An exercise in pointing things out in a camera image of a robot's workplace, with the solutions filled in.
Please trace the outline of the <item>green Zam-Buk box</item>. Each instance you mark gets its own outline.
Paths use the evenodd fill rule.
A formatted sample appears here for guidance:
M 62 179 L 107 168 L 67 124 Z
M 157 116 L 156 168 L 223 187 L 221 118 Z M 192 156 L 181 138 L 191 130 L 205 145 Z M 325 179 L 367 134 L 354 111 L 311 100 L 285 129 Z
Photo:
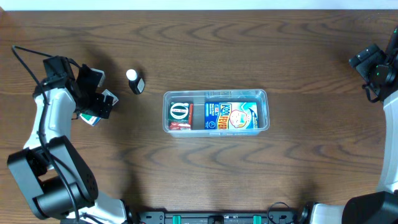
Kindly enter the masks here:
M 187 122 L 190 114 L 190 103 L 171 102 L 169 120 Z

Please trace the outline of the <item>red Panadol ActiFast box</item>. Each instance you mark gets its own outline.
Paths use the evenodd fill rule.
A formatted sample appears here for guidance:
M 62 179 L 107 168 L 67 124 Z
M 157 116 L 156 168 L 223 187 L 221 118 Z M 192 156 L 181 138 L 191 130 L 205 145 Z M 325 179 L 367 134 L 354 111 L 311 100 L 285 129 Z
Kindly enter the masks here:
M 170 130 L 191 130 L 192 129 L 192 119 L 193 119 L 193 104 L 190 103 L 190 114 L 187 122 L 179 122 L 179 121 L 169 121 L 169 129 Z

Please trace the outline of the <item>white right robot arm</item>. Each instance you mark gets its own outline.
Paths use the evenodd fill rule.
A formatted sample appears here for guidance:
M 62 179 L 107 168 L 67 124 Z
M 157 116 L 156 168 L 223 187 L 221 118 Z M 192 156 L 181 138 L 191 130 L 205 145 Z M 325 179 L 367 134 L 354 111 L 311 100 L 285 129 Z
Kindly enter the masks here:
M 310 202 L 299 223 L 397 223 L 397 29 L 385 49 L 371 44 L 349 60 L 360 75 L 370 103 L 382 107 L 385 131 L 380 176 L 373 193 L 350 198 L 343 205 Z

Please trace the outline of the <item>clear plastic container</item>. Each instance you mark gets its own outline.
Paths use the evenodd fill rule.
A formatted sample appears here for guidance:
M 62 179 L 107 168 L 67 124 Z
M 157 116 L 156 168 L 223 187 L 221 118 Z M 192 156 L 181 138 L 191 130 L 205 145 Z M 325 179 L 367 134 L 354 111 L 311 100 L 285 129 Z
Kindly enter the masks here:
M 255 102 L 258 125 L 256 129 L 205 129 L 205 103 L 209 102 Z M 192 103 L 193 119 L 191 130 L 170 130 L 169 109 L 171 102 Z M 163 129 L 175 138 L 198 138 L 218 136 L 255 136 L 270 126 L 267 93 L 262 89 L 245 90 L 190 90 L 168 91 L 163 99 Z

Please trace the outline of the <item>blue Kool Fever box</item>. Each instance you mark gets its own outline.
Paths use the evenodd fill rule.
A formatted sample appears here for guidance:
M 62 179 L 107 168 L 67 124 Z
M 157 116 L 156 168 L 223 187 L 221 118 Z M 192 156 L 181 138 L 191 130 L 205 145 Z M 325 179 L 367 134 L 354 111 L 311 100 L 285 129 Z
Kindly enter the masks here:
M 205 129 L 256 129 L 258 121 L 255 102 L 205 103 Z

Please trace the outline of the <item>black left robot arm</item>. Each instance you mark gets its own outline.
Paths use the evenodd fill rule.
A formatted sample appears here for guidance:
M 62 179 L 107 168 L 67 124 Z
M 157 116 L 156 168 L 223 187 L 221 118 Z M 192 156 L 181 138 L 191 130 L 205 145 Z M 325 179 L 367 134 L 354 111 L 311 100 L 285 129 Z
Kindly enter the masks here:
M 44 60 L 46 78 L 33 93 L 35 121 L 23 149 L 11 154 L 7 166 L 39 219 L 62 223 L 127 223 L 128 212 L 120 199 L 98 190 L 93 172 L 70 142 L 74 114 L 107 119 L 113 97 L 96 89 L 104 71 L 83 64 L 74 76 L 72 59 Z

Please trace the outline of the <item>white green Panadol box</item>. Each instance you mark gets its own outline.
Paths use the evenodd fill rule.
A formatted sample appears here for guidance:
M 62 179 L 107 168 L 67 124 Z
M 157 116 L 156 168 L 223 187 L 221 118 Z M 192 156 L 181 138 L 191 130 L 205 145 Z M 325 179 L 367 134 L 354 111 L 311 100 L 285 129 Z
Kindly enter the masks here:
M 91 126 L 95 126 L 101 119 L 108 119 L 113 106 L 119 101 L 116 95 L 105 89 L 95 98 L 92 109 L 80 113 L 80 118 Z

